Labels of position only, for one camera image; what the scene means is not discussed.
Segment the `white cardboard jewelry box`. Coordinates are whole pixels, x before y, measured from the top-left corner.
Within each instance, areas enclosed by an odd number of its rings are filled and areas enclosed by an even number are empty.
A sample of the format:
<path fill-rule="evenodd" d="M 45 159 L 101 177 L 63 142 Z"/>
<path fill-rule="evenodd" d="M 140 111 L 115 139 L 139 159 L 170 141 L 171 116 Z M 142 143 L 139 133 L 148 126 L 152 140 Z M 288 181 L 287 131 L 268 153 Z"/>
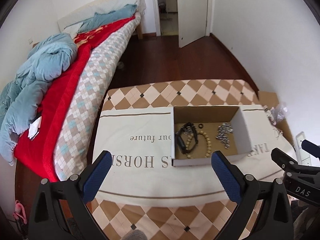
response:
<path fill-rule="evenodd" d="M 177 106 L 173 108 L 173 122 L 174 139 L 175 133 L 184 124 L 191 122 L 197 130 L 199 140 L 189 155 L 182 154 L 175 142 L 171 157 L 174 167 L 209 165 L 215 151 L 221 151 L 229 160 L 238 160 L 253 148 L 244 110 L 240 106 Z M 233 128 L 233 133 L 228 136 L 229 149 L 225 149 L 215 138 L 218 126 L 224 122 L 231 124 Z"/>

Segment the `diamond pattern table cloth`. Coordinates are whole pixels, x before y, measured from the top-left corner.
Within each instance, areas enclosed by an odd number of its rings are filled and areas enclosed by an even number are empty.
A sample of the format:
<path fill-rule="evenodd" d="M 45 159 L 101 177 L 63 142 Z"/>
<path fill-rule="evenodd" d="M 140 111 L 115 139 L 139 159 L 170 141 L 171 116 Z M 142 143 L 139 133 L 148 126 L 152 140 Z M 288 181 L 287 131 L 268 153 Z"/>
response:
<path fill-rule="evenodd" d="M 93 158 L 112 166 L 92 214 L 109 239 L 142 230 L 148 239 L 211 239 L 230 217 L 210 163 L 221 151 L 244 174 L 272 181 L 279 148 L 295 150 L 272 126 L 243 80 L 183 80 L 112 89 L 99 118 Z"/>

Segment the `clear plastic wrap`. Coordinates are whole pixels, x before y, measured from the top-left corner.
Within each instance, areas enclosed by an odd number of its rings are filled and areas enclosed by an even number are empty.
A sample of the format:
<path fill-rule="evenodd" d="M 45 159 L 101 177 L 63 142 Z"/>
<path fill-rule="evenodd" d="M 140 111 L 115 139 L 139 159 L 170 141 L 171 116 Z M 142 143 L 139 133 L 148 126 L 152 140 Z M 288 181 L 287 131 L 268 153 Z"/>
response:
<path fill-rule="evenodd" d="M 276 123 L 282 122 L 288 115 L 288 108 L 284 103 L 279 103 L 276 107 L 271 108 L 271 112 L 276 120 Z"/>

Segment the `red blanket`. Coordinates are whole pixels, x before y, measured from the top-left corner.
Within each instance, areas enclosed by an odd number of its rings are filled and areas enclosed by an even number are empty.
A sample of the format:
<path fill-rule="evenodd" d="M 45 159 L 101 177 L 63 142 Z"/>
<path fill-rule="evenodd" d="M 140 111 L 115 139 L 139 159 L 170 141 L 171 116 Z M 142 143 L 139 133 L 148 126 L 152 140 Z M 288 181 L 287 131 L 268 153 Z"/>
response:
<path fill-rule="evenodd" d="M 75 61 L 53 81 L 36 109 L 36 114 L 42 118 L 39 133 L 35 139 L 29 139 L 28 131 L 23 132 L 14 149 L 14 157 L 35 174 L 51 182 L 59 181 L 55 171 L 54 148 L 91 51 L 135 19 L 134 15 L 80 35 L 80 47 Z"/>

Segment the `black smart band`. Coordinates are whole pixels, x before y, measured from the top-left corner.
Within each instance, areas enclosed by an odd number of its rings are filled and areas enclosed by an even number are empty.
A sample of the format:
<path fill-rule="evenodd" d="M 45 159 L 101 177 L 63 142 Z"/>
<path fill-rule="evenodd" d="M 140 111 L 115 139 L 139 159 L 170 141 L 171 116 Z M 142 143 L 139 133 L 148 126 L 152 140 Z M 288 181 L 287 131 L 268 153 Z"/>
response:
<path fill-rule="evenodd" d="M 189 155 L 193 152 L 194 148 L 199 143 L 197 130 L 194 124 L 191 122 L 184 124 L 175 133 L 175 142 L 182 154 Z"/>

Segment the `pink hanger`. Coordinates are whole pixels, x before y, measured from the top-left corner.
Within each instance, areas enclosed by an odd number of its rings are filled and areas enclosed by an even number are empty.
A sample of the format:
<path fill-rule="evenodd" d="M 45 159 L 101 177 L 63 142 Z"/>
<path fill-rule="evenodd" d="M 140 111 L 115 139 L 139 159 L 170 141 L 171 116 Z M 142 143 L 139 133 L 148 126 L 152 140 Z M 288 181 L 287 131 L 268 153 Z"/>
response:
<path fill-rule="evenodd" d="M 20 220 L 23 224 L 25 224 L 25 225 L 27 224 L 27 217 L 25 214 L 25 208 L 20 203 L 19 200 L 15 200 L 15 210 L 12 215 L 16 221 Z"/>

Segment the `white paper piece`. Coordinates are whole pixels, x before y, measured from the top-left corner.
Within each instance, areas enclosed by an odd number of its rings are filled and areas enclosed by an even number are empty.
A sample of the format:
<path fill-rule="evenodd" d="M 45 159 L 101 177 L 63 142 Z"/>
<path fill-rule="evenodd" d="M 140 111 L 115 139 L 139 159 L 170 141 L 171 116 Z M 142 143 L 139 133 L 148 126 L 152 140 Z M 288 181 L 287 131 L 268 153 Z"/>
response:
<path fill-rule="evenodd" d="M 38 117 L 33 123 L 30 124 L 28 130 L 28 138 L 33 140 L 39 133 L 41 127 L 42 116 Z"/>

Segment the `bed with plaid mattress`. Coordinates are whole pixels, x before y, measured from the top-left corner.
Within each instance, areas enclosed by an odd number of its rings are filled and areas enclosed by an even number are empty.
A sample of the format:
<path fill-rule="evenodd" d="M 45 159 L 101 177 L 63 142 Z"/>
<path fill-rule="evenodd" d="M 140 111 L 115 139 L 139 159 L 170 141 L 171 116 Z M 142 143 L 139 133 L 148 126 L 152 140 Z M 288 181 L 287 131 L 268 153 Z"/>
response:
<path fill-rule="evenodd" d="M 140 27 L 142 14 L 138 9 L 135 16 L 133 23 L 127 23 L 91 51 L 54 148 L 55 171 L 59 180 L 79 174 L 87 164 L 86 155 L 98 108 L 130 37 Z M 70 25 L 59 33 L 76 37 L 80 25 L 86 20 Z"/>

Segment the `light blue duvet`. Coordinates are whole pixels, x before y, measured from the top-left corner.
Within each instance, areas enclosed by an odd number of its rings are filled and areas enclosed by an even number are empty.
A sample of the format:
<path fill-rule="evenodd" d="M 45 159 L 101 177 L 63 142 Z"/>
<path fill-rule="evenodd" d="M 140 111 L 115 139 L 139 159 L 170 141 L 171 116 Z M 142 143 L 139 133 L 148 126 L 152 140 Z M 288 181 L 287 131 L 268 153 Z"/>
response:
<path fill-rule="evenodd" d="M 76 37 L 71 37 L 69 33 L 55 34 L 30 51 L 15 78 L 1 92 L 1 157 L 9 165 L 14 163 L 18 138 L 36 120 L 36 109 L 45 93 L 75 61 L 80 35 L 130 18 L 136 11 L 136 5 L 127 4 L 117 11 L 95 14 L 80 25 Z"/>

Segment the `white pillow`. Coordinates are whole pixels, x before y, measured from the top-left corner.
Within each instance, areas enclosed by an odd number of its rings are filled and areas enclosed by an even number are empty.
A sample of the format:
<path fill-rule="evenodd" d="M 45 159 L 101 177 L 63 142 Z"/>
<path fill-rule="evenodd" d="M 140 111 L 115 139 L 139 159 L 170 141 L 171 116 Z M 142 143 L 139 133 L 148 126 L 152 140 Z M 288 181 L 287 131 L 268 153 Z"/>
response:
<path fill-rule="evenodd" d="M 127 4 L 137 5 L 138 11 L 142 15 L 144 14 L 144 10 L 146 9 L 145 0 L 95 0 L 59 19 L 57 23 L 60 31 L 64 31 L 70 25 L 93 17 L 96 12 L 107 14 L 111 11 L 117 11 Z"/>

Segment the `white door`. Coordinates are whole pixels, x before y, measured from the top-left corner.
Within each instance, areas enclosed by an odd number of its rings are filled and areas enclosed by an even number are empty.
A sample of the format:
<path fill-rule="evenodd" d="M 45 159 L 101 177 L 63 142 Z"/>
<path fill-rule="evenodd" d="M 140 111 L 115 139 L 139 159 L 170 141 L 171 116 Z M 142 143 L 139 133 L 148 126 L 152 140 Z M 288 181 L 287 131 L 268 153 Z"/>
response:
<path fill-rule="evenodd" d="M 208 0 L 177 0 L 179 47 L 206 34 Z"/>

